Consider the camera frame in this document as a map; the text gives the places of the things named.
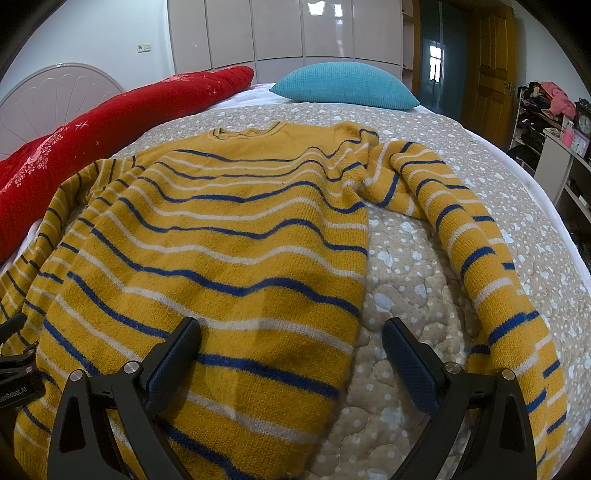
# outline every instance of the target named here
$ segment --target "white wall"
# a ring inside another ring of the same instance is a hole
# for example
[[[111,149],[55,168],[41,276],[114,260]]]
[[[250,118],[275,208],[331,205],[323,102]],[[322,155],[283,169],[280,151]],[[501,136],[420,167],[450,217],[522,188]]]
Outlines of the white wall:
[[[504,3],[513,7],[517,21],[518,83],[554,82],[573,102],[590,98],[573,64],[550,32],[517,0],[504,0]]]
[[[152,51],[137,53],[137,44]],[[167,0],[67,0],[38,28],[0,82],[0,100],[23,78],[60,62],[87,63],[125,90],[174,74]]]

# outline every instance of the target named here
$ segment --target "red quilt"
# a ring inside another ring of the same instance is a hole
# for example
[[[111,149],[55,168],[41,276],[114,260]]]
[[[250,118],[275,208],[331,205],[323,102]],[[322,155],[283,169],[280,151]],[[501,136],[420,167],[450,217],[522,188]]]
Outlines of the red quilt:
[[[59,185],[75,172],[109,158],[157,125],[241,92],[253,75],[246,66],[174,75],[115,96],[0,162],[0,263],[45,214]]]

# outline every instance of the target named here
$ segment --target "bedspread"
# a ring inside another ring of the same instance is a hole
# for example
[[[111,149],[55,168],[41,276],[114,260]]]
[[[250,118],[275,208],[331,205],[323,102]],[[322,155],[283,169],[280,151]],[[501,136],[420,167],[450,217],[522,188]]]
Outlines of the bedspread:
[[[371,125],[383,140],[408,139],[434,149],[482,199],[496,219],[523,288],[553,336],[566,379],[566,438],[556,469],[572,452],[591,413],[591,302],[563,241],[526,190],[457,122],[435,114],[407,115],[352,105],[298,103],[211,111],[156,127],[118,154],[128,156],[224,124],[265,128],[273,119]],[[386,480],[422,431],[426,418],[396,378],[379,338],[389,316],[416,319],[415,334],[445,361],[464,365],[479,322],[427,222],[370,206],[369,259],[362,328],[348,391],[310,459],[309,480]],[[440,477],[451,477],[466,444],[463,426]]]

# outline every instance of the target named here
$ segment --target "yellow striped sweater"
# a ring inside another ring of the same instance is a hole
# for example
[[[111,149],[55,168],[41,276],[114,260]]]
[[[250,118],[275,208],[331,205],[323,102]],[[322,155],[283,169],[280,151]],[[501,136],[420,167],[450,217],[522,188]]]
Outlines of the yellow striped sweater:
[[[46,476],[69,372],[115,372],[193,316],[202,348],[159,419],[174,451],[196,479],[295,478],[353,353],[368,245],[361,197],[436,229],[483,326],[469,369],[518,374],[548,478],[564,435],[564,379],[497,225],[431,150],[380,144],[350,122],[216,129],[95,162],[59,188],[38,238],[0,278],[3,321],[28,317],[4,354],[39,340],[47,387],[18,415],[25,469]]]

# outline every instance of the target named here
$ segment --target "blue pillow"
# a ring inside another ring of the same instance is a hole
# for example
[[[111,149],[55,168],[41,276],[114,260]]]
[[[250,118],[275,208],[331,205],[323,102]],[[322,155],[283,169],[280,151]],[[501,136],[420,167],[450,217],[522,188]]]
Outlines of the blue pillow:
[[[271,91],[299,102],[353,103],[392,110],[420,105],[395,76],[355,61],[308,65],[279,80]]]

